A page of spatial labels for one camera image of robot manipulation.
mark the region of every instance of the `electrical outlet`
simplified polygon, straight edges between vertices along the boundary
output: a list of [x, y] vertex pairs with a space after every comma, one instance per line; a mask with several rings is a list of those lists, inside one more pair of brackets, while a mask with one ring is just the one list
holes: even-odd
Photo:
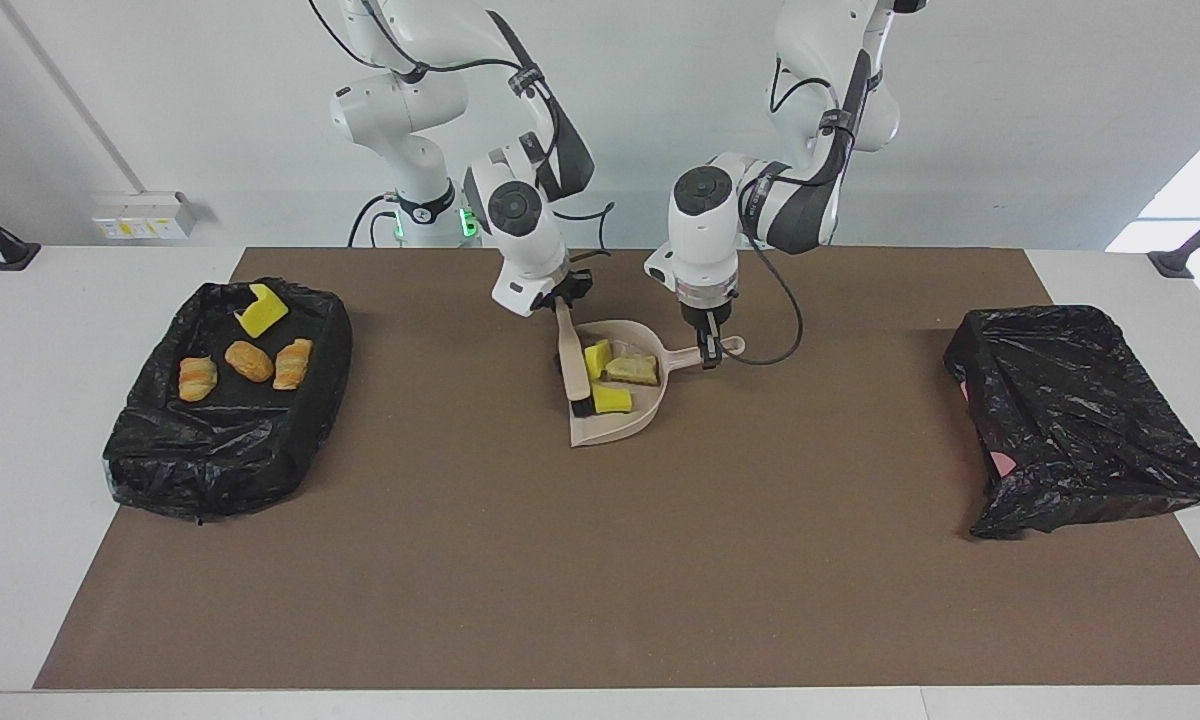
[[120, 224], [120, 215], [124, 215], [121, 205], [104, 205], [92, 214], [92, 223], [102, 232], [102, 238], [107, 240], [132, 240], [133, 234], [124, 229]]
[[113, 194], [98, 202], [92, 222], [108, 240], [187, 240], [196, 227], [187, 197], [180, 192]]

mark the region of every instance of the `black plastic bag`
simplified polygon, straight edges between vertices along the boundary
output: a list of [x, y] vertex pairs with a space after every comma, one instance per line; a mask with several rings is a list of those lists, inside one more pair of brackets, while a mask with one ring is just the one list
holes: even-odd
[[[235, 319], [254, 301], [251, 283], [204, 284], [174, 316], [143, 365], [102, 454], [110, 496], [172, 518], [221, 520], [283, 500], [324, 445], [338, 415], [352, 356], [347, 308], [330, 292], [260, 278], [289, 314], [258, 340]], [[296, 391], [252, 383], [226, 364], [226, 348], [252, 342], [272, 359], [299, 337], [313, 342]], [[203, 401], [178, 397], [184, 358], [212, 358], [218, 382]]]
[[986, 455], [976, 538], [1200, 505], [1200, 446], [1097, 307], [972, 311], [946, 364]]

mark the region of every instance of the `brown mat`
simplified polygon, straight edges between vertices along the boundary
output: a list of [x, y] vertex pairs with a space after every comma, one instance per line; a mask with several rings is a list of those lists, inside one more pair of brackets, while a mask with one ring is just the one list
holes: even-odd
[[[690, 346], [644, 254], [580, 322]], [[971, 307], [1048, 302], [1019, 251], [779, 258], [810, 316], [778, 368], [677, 374], [644, 433], [569, 450], [550, 316], [494, 251], [250, 250], [337, 292], [356, 355], [300, 496], [197, 528], [124, 509], [37, 688], [739, 688], [1200, 683], [1175, 518], [971, 542], [983, 464], [940, 356]], [[743, 258], [727, 325], [791, 313]]]

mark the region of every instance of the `croissant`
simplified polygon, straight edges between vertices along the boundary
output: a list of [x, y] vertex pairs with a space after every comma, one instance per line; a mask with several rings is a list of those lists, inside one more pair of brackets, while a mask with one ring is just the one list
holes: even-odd
[[178, 397], [199, 402], [217, 386], [217, 365], [208, 356], [185, 356], [178, 365]]
[[270, 382], [271, 373], [275, 372], [270, 356], [265, 352], [258, 350], [257, 346], [242, 340], [235, 341], [226, 348], [226, 364], [233, 366], [236, 373], [256, 383]]
[[298, 338], [276, 355], [275, 389], [298, 389], [307, 377], [307, 365], [311, 364], [312, 342]]

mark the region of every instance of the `yellow sponge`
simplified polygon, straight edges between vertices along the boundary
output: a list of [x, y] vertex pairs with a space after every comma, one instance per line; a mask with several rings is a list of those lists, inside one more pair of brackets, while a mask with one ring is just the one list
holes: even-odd
[[257, 340], [266, 332], [271, 325], [280, 323], [280, 318], [289, 314], [289, 307], [280, 300], [270, 287], [263, 283], [253, 283], [248, 287], [253, 292], [257, 301], [245, 307], [244, 313], [235, 313], [235, 319], [240, 322], [240, 328], [250, 337]]
[[587, 361], [587, 377], [592, 378], [593, 382], [599, 382], [600, 374], [604, 374], [605, 365], [613, 360], [613, 346], [607, 340], [601, 340], [587, 347], [582, 354]]
[[590, 384], [590, 397], [595, 401], [596, 413], [631, 413], [631, 391], [617, 386]]

